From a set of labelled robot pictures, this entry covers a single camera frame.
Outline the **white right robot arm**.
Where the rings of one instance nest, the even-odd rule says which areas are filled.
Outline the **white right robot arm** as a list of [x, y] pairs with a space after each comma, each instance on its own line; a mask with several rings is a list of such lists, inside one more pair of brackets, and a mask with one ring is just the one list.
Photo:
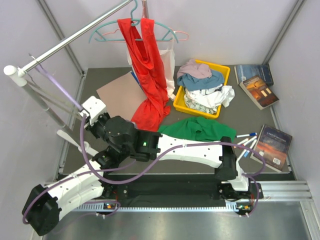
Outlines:
[[248, 177], [241, 169], [234, 153], [234, 144], [214, 141], [199, 142], [171, 137], [159, 132], [137, 129], [120, 116], [111, 118], [101, 114], [92, 122], [84, 116], [81, 121], [80, 143], [85, 148], [84, 131], [90, 131], [96, 138], [102, 138], [119, 155], [136, 161], [153, 162], [164, 160], [187, 161], [208, 165], [216, 169], [220, 181], [231, 184], [234, 194], [245, 198], [252, 191]]

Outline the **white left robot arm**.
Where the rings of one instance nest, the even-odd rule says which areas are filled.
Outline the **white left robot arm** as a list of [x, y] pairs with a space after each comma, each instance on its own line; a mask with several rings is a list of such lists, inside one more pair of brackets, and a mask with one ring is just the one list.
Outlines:
[[126, 157], [127, 154], [108, 147], [61, 180], [47, 186], [38, 184], [31, 190], [22, 209], [23, 223], [30, 225], [38, 236], [44, 236], [68, 213], [96, 198], [110, 199], [111, 207], [118, 207], [116, 186], [102, 178], [120, 170], [119, 164]]

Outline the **lavender plastic hanger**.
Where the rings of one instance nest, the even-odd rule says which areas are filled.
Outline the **lavender plastic hanger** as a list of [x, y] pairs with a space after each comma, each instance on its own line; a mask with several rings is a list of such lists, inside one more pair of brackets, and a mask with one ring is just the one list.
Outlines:
[[41, 65], [37, 65], [35, 69], [50, 80], [72, 103], [73, 105], [81, 112], [83, 107], [69, 94], [69, 92]]

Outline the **green tank top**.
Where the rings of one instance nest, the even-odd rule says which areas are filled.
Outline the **green tank top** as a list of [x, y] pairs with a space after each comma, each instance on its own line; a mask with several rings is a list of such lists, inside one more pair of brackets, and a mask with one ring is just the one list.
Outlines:
[[202, 116], [189, 117], [178, 122], [161, 125], [158, 132], [169, 137], [199, 142], [219, 141], [229, 137], [232, 141], [237, 131], [226, 124]]

